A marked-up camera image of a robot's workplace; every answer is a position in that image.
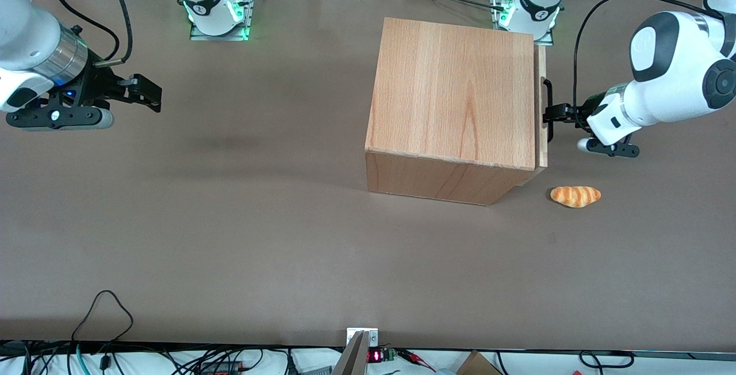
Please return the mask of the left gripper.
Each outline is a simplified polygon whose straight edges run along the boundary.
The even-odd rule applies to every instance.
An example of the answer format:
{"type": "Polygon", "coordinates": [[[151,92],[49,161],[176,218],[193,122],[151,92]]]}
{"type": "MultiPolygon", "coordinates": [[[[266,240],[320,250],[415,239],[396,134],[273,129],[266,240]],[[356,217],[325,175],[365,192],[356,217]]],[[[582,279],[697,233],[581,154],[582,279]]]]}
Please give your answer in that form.
{"type": "MultiPolygon", "coordinates": [[[[610,146],[641,128],[629,110],[636,98],[633,90],[607,90],[589,97],[578,110],[592,134],[603,145],[610,146]]],[[[543,121],[549,126],[555,123],[578,126],[577,108],[568,103],[547,106],[543,121]]]]}

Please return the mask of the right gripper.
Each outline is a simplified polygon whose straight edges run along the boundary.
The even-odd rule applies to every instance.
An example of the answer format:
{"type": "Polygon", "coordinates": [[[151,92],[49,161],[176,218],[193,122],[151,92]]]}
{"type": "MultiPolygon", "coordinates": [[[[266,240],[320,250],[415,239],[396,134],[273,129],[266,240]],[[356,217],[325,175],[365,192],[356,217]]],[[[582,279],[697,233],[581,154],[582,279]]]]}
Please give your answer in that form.
{"type": "Polygon", "coordinates": [[[2,111],[5,113],[105,113],[111,102],[144,105],[160,113],[162,89],[142,74],[127,79],[109,68],[84,68],[76,76],[57,77],[32,70],[2,69],[2,111]]]}

